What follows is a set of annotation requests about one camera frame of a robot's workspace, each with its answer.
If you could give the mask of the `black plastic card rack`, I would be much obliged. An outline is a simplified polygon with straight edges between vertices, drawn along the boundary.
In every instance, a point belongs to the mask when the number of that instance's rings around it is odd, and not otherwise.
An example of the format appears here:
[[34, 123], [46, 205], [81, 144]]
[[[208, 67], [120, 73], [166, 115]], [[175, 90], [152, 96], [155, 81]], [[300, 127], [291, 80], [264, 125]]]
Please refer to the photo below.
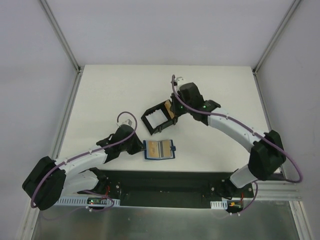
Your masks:
[[165, 101], [147, 109], [141, 116], [141, 120], [152, 136], [161, 133], [164, 129], [175, 125], [178, 117], [171, 119], [166, 108]]

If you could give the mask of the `gold credit card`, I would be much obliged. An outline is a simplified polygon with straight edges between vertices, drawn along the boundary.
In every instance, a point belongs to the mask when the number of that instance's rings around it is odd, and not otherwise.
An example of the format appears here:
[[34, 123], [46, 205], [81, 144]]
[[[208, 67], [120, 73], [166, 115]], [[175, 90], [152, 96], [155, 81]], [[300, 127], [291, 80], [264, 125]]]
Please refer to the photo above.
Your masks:
[[147, 159], [159, 159], [160, 150], [159, 143], [157, 141], [146, 141], [146, 158]]
[[170, 140], [160, 141], [159, 146], [160, 146], [160, 157], [162, 159], [169, 159], [172, 157], [171, 141]]
[[172, 106], [171, 101], [170, 101], [169, 99], [166, 100], [166, 101], [164, 102], [164, 106], [165, 106], [165, 108], [166, 108], [166, 110], [167, 110], [167, 112], [168, 112], [168, 114], [169, 114], [169, 110], [171, 110], [171, 106]]

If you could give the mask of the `blue leather card holder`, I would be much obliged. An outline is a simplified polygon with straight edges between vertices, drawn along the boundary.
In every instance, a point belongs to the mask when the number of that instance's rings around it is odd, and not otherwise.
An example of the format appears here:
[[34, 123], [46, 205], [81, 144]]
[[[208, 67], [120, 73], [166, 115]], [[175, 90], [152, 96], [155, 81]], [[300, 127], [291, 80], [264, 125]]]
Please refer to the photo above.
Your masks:
[[176, 158], [176, 146], [172, 139], [144, 140], [144, 159], [162, 161]]

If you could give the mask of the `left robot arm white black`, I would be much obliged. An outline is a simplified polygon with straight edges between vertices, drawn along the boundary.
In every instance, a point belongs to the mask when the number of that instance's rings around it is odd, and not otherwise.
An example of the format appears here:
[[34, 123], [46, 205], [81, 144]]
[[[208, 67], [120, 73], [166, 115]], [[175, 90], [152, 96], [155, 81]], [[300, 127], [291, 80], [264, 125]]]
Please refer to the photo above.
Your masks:
[[41, 211], [52, 207], [62, 195], [90, 190], [105, 191], [107, 178], [98, 169], [126, 152], [135, 155], [145, 149], [135, 130], [122, 124], [115, 133], [99, 140], [84, 153], [51, 159], [42, 157], [22, 184], [30, 206]]

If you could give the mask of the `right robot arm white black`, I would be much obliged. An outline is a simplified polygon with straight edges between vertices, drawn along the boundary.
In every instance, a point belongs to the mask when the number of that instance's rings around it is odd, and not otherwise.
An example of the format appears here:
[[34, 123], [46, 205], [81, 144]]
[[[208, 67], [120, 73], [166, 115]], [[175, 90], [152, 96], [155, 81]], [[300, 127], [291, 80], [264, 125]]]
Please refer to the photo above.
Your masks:
[[215, 187], [218, 196], [225, 199], [237, 197], [243, 187], [256, 181], [266, 181], [286, 161], [281, 137], [276, 131], [256, 132], [244, 125], [219, 103], [205, 100], [193, 82], [172, 79], [171, 87], [170, 110], [176, 117], [190, 114], [194, 120], [221, 131], [249, 152], [248, 163]]

